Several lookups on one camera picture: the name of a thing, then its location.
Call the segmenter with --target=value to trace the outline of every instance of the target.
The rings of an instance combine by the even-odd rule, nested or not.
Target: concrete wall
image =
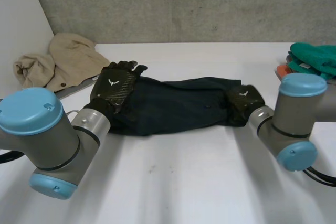
[[[336,0],[40,0],[55,33],[101,43],[336,43]]]
[[[0,98],[20,89],[14,61],[29,52],[45,54],[53,36],[38,0],[0,0]]]

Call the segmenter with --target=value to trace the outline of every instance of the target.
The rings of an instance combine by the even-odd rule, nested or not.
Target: blue end cap
[[[307,73],[290,73],[280,85],[280,93],[289,97],[313,97],[327,90],[327,82],[320,76]]]
[[[55,94],[45,88],[29,88],[0,102],[0,128],[12,135],[35,135],[59,122],[63,106]]]
[[[32,174],[29,185],[35,191],[57,199],[69,199],[78,187],[65,180],[38,173]]]
[[[288,145],[277,156],[277,161],[285,169],[294,172],[312,166],[317,158],[317,149],[308,141]]]

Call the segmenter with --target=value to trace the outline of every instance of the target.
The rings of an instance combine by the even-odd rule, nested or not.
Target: green cloth
[[[288,66],[293,70],[317,74],[326,80],[336,76],[336,46],[295,43],[291,45],[289,54],[292,62]]]

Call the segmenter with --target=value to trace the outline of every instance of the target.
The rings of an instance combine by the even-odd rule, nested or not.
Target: white tabletop
[[[144,76],[177,81],[205,76],[253,84],[274,108],[274,69],[290,44],[106,44],[111,61],[147,65]],[[92,87],[62,100],[65,111],[89,102]],[[336,175],[334,124],[318,123],[315,167]],[[26,157],[0,165],[0,223],[158,224],[335,223],[336,189],[281,168],[248,127],[214,126],[151,137],[109,134],[70,200],[28,185]]]

